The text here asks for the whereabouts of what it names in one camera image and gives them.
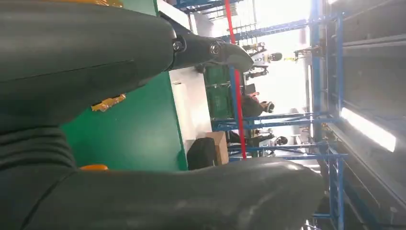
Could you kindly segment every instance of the metal beam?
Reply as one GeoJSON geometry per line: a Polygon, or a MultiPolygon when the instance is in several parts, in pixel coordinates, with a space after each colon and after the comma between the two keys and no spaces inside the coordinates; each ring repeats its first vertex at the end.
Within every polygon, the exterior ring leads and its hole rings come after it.
{"type": "MultiPolygon", "coordinates": [[[[332,17],[321,17],[321,18],[315,17],[314,20],[302,19],[302,20],[298,20],[298,21],[294,21],[294,22],[290,22],[290,23],[283,23],[283,24],[273,25],[273,26],[269,26],[269,27],[265,27],[265,28],[247,31],[247,32],[237,33],[237,34],[235,34],[235,36],[236,36],[237,41],[245,40],[245,39],[250,39],[250,38],[254,38],[254,37],[261,37],[261,36],[265,36],[265,35],[286,32],[286,31],[290,31],[290,30],[298,30],[298,29],[305,28],[310,25],[317,25],[320,23],[324,23],[326,21],[330,21],[335,18],[336,18],[335,16],[332,16],[332,17]]],[[[222,39],[224,41],[229,41],[230,36],[228,36],[228,35],[222,36],[222,37],[220,37],[220,39],[222,39]]]]}
{"type": "MultiPolygon", "coordinates": [[[[247,147],[247,151],[258,151],[258,150],[280,150],[280,149],[285,149],[285,150],[295,150],[295,149],[304,149],[304,148],[313,148],[313,147],[319,147],[319,146],[327,146],[327,142],[320,142],[320,143],[314,143],[314,144],[303,144],[303,145],[282,145],[282,146],[264,146],[264,147],[247,147]]],[[[237,151],[240,150],[240,148],[233,148],[230,146],[228,148],[228,151],[237,151]]]]}
{"type": "MultiPolygon", "coordinates": [[[[266,127],[280,127],[280,126],[305,126],[310,124],[321,124],[321,123],[335,123],[341,122],[341,119],[335,118],[320,118],[314,120],[301,120],[301,121],[281,121],[281,122],[269,122],[263,124],[253,124],[253,125],[244,125],[244,129],[253,130],[258,128],[266,127]]],[[[214,131],[231,131],[236,130],[238,127],[236,125],[227,125],[227,126],[217,126],[214,127],[214,131]]]]}
{"type": "MultiPolygon", "coordinates": [[[[244,121],[256,121],[256,120],[270,120],[270,119],[279,119],[279,118],[291,118],[291,117],[306,117],[306,116],[318,116],[318,115],[327,115],[328,112],[316,112],[316,113],[294,113],[294,114],[276,114],[268,116],[255,116],[255,117],[244,117],[244,121]]],[[[215,119],[216,122],[235,122],[235,119],[215,119]]]]}

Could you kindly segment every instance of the blue metal frame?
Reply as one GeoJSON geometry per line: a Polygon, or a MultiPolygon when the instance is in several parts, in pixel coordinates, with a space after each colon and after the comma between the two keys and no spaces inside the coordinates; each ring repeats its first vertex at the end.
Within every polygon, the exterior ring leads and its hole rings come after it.
{"type": "MultiPolygon", "coordinates": [[[[302,20],[298,20],[298,21],[294,21],[294,22],[290,22],[290,23],[283,23],[283,24],[279,24],[279,25],[273,25],[273,26],[264,27],[264,28],[260,28],[260,29],[250,30],[247,32],[240,32],[240,33],[236,33],[234,35],[235,35],[237,41],[251,39],[251,38],[255,38],[255,37],[272,35],[272,34],[282,33],[282,32],[291,31],[291,30],[298,30],[298,29],[306,28],[308,26],[317,26],[321,23],[325,23],[325,22],[334,20],[335,18],[336,18],[336,16],[334,15],[334,16],[329,16],[329,17],[323,16],[321,18],[314,17],[314,19],[310,19],[310,20],[302,19],[302,20]]],[[[229,35],[222,36],[219,38],[224,41],[230,40],[229,35]]]]}
{"type": "MultiPolygon", "coordinates": [[[[336,123],[341,122],[341,119],[336,118],[319,118],[319,119],[308,119],[300,121],[280,121],[280,122],[268,122],[262,124],[249,124],[244,125],[244,129],[252,130],[258,128],[266,127],[280,127],[280,126],[307,126],[310,124],[322,124],[322,123],[336,123]]],[[[238,129],[238,126],[234,123],[232,124],[221,124],[219,126],[213,127],[213,131],[231,131],[238,129]]]]}
{"type": "MultiPolygon", "coordinates": [[[[207,4],[214,4],[217,2],[222,2],[224,5],[224,0],[186,0],[186,1],[182,1],[182,0],[177,0],[176,4],[174,5],[174,7],[180,9],[180,8],[185,8],[185,7],[189,7],[189,6],[200,6],[200,5],[207,5],[207,4]]],[[[230,3],[235,3],[235,2],[239,2],[242,0],[230,0],[230,3]]]]}
{"type": "MultiPolygon", "coordinates": [[[[242,32],[235,34],[236,40],[245,40],[254,37],[270,35],[290,30],[296,30],[310,27],[310,37],[311,46],[316,47],[320,45],[320,24],[326,24],[326,45],[334,44],[334,46],[329,46],[327,49],[326,63],[327,63],[327,79],[331,82],[327,83],[327,90],[323,90],[321,86],[321,59],[320,57],[312,56],[312,73],[310,78],[312,78],[313,87],[313,112],[305,114],[283,114],[283,115],[270,115],[263,117],[245,117],[243,118],[244,129],[257,129],[264,127],[279,127],[279,126],[308,126],[314,124],[314,140],[316,143],[306,144],[306,145],[289,145],[289,146],[271,146],[271,147],[248,147],[247,151],[258,151],[258,150],[286,150],[294,151],[299,153],[297,149],[300,148],[318,148],[321,154],[308,153],[306,155],[299,156],[279,156],[286,160],[311,160],[311,159],[324,159],[328,166],[328,176],[329,176],[329,193],[330,193],[330,212],[328,214],[316,213],[313,215],[314,218],[328,218],[331,219],[336,230],[344,230],[344,183],[343,183],[343,170],[344,170],[344,160],[345,154],[338,154],[330,145],[330,143],[322,142],[322,123],[335,123],[342,121],[340,118],[340,111],[342,109],[343,102],[343,15],[331,15],[331,16],[320,16],[319,13],[319,3],[321,0],[312,0],[312,11],[310,20],[299,20],[290,23],[284,23],[274,26],[269,26],[266,28],[260,28],[256,30],[251,30],[248,32],[242,32]],[[331,24],[335,25],[335,29],[331,30],[329,26],[331,24]],[[334,31],[334,36],[329,36],[328,32],[334,31]],[[329,83],[334,83],[334,92],[337,94],[337,105],[335,108],[328,108],[328,112],[322,111],[322,92],[327,92],[327,96],[332,94],[332,87],[329,83]],[[272,119],[283,119],[289,118],[287,120],[272,122],[272,119]],[[260,124],[254,124],[255,121],[260,121],[260,124]]],[[[225,41],[229,41],[229,36],[220,37],[225,41]]],[[[232,97],[234,108],[236,108],[236,97],[232,97]]],[[[214,131],[229,131],[238,129],[236,119],[222,119],[213,121],[214,131]]],[[[234,157],[234,155],[240,154],[239,148],[230,147],[230,161],[238,160],[240,157],[234,157]]]]}

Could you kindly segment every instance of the fluorescent light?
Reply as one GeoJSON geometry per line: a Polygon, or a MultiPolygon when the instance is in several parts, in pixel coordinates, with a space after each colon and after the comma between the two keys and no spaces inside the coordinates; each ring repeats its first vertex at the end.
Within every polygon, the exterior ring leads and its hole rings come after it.
{"type": "MultiPolygon", "coordinates": [[[[307,75],[309,77],[309,112],[313,112],[313,83],[312,83],[312,67],[307,67],[307,75]]],[[[310,136],[314,137],[315,131],[313,129],[313,123],[310,124],[310,136]]]]}
{"type": "Polygon", "coordinates": [[[383,128],[368,121],[353,111],[342,108],[341,116],[346,119],[354,128],[362,132],[371,140],[375,141],[385,149],[393,152],[396,146],[396,137],[383,128]]]}
{"type": "Polygon", "coordinates": [[[309,220],[306,220],[306,225],[307,225],[307,230],[312,230],[310,227],[309,227],[309,220]]]}
{"type": "Polygon", "coordinates": [[[304,166],[307,168],[320,168],[320,165],[318,164],[305,164],[304,166]]]}

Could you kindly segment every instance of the screw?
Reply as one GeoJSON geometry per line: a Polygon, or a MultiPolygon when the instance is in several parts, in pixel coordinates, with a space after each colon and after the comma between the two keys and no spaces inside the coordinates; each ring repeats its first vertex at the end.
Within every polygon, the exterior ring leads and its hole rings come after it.
{"type": "Polygon", "coordinates": [[[220,47],[217,42],[212,43],[210,46],[210,53],[214,55],[218,55],[220,53],[220,47]]]}
{"type": "Polygon", "coordinates": [[[175,52],[179,51],[180,49],[182,49],[182,42],[174,42],[173,43],[173,50],[175,52]]]}

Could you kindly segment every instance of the red pole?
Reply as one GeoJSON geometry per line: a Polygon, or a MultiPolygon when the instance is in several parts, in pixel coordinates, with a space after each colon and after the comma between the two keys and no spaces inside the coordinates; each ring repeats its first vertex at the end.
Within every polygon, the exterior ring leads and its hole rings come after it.
{"type": "MultiPolygon", "coordinates": [[[[228,20],[228,29],[230,30],[230,40],[232,44],[236,43],[236,37],[234,36],[233,24],[231,22],[231,10],[230,10],[230,0],[225,0],[226,3],[226,14],[228,20]]],[[[241,154],[242,158],[247,158],[247,149],[245,147],[245,135],[244,135],[244,125],[242,123],[242,108],[241,108],[241,90],[240,90],[240,72],[235,69],[236,78],[236,100],[237,100],[237,117],[238,122],[238,132],[240,134],[240,142],[241,142],[241,154]]]]}

